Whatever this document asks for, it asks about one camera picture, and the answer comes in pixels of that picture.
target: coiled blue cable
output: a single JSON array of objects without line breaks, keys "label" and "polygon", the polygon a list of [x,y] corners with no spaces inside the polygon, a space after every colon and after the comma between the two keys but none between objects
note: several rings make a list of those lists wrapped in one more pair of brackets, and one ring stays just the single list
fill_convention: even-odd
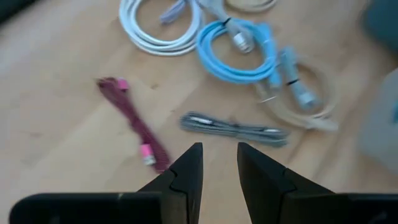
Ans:
[{"label": "coiled blue cable", "polygon": [[270,27],[267,24],[254,24],[242,19],[233,20],[247,28],[252,33],[254,40],[261,46],[264,57],[263,64],[254,70],[239,70],[219,60],[213,53],[211,43],[227,30],[222,22],[215,21],[205,26],[197,36],[196,48],[205,69],[226,82],[250,84],[266,78],[271,86],[280,87],[281,79],[276,68],[277,49]]}]

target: red cable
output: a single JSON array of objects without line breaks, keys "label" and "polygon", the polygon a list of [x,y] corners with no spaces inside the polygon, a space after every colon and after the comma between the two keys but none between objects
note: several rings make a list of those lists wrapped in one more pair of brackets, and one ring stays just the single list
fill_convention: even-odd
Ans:
[{"label": "red cable", "polygon": [[120,88],[116,78],[102,78],[97,81],[102,94],[129,120],[131,128],[141,137],[142,144],[149,144],[156,160],[154,168],[158,173],[165,171],[170,164],[169,156],[164,147],[151,133],[149,128],[140,119],[134,105],[130,102],[127,88]]}]

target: gray braided cable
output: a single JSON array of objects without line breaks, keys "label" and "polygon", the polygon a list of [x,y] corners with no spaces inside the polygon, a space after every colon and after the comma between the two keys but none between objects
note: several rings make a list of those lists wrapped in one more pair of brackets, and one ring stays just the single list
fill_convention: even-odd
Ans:
[{"label": "gray braided cable", "polygon": [[193,111],[188,112],[180,118],[180,127],[186,131],[257,141],[272,147],[286,145],[286,138],[289,135],[287,131],[282,129],[230,123]]}]

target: black cable tie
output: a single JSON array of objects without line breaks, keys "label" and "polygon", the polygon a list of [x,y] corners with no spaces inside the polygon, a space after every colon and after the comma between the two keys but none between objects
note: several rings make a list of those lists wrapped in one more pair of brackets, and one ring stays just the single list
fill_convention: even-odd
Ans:
[{"label": "black cable tie", "polygon": [[230,20],[231,20],[230,17],[229,17],[227,20],[225,20],[225,21],[223,22],[223,26],[225,26]]},{"label": "black cable tie", "polygon": [[287,85],[287,86],[290,86],[290,85],[292,85],[292,84],[294,84],[294,83],[297,83],[298,81],[300,81],[299,78],[296,79],[296,80],[293,80],[293,81],[290,81],[290,82],[286,83],[286,85]]}]

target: black clamp jaw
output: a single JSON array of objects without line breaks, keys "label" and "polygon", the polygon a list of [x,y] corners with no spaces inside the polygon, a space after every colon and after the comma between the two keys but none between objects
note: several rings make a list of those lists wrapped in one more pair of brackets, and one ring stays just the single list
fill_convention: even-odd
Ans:
[{"label": "black clamp jaw", "polygon": [[[238,168],[253,224],[398,223],[398,195],[335,194],[245,143]],[[202,183],[196,143],[138,192],[33,195],[12,208],[9,222],[197,224]]]}]

